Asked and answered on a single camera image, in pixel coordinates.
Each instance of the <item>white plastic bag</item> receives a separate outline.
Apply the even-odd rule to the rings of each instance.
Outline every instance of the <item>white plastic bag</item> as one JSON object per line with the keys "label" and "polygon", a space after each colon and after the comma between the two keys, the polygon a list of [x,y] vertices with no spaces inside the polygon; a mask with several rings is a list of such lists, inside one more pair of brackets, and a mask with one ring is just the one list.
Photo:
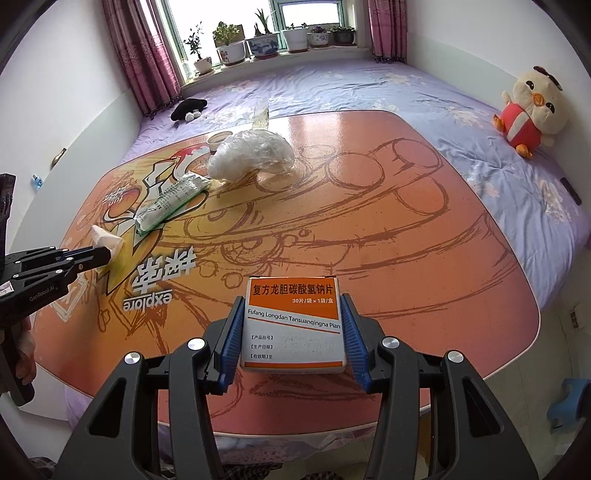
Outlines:
{"label": "white plastic bag", "polygon": [[294,165],[294,149],[281,135],[244,130],[227,137],[209,159],[207,173],[216,180],[240,180],[254,170],[286,173]]}

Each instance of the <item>blue bottle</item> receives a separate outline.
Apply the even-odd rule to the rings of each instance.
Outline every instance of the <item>blue bottle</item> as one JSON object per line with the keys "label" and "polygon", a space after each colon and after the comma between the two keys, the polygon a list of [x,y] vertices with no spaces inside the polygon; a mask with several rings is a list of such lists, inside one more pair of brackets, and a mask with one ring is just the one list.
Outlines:
{"label": "blue bottle", "polygon": [[31,179],[31,185],[35,190],[39,190],[43,186],[43,179],[37,175],[33,175]]}

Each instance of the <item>curtain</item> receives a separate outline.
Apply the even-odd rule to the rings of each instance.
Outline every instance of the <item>curtain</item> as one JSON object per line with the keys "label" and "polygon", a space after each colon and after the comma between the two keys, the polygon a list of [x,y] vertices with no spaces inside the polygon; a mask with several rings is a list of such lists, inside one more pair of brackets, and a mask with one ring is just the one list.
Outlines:
{"label": "curtain", "polygon": [[376,61],[407,58],[406,0],[369,0],[369,25]]}
{"label": "curtain", "polygon": [[148,0],[103,0],[103,9],[142,113],[153,118],[180,101],[180,85]]}

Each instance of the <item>table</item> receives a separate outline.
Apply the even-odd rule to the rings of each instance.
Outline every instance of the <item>table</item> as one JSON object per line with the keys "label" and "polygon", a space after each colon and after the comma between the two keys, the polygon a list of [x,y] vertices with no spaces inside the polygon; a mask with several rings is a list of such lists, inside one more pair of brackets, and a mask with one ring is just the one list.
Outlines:
{"label": "table", "polygon": [[[79,275],[67,297],[39,312],[34,334],[44,368],[93,395],[127,352],[171,352],[225,317],[250,275],[336,275],[386,334],[435,355],[461,350],[483,376],[533,343],[539,312],[503,234],[453,167],[401,118],[314,113],[272,119],[269,129],[294,147],[291,174],[217,185],[144,239],[134,212],[186,171],[205,172],[206,136],[103,177],[62,247],[89,245],[93,224],[125,245],[106,274]],[[173,264],[178,270],[167,269]],[[375,422],[379,410],[379,397],[360,391],[349,370],[239,369],[228,393],[208,402],[214,430],[238,435],[351,429]],[[168,420],[165,397],[159,419]]]}

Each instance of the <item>flower pot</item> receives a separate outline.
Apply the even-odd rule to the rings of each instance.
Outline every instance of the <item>flower pot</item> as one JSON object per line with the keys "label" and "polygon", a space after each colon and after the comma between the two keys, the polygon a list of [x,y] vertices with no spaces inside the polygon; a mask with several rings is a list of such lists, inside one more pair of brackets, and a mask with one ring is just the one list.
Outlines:
{"label": "flower pot", "polygon": [[308,42],[310,47],[327,47],[329,44],[330,34],[327,33],[308,33]]}
{"label": "flower pot", "polygon": [[246,47],[244,40],[230,43],[229,45],[222,45],[217,48],[217,54],[223,65],[235,65],[244,61],[246,58]]}
{"label": "flower pot", "polygon": [[211,57],[195,61],[193,62],[193,65],[195,65],[199,75],[205,75],[206,73],[209,73],[213,70]]}
{"label": "flower pot", "polygon": [[355,43],[355,30],[335,30],[333,32],[335,45],[353,45]]}
{"label": "flower pot", "polygon": [[282,30],[283,38],[287,43],[287,51],[296,53],[308,50],[308,29],[295,28],[291,30]]}
{"label": "flower pot", "polygon": [[249,38],[247,42],[256,59],[269,59],[279,52],[279,33]]}

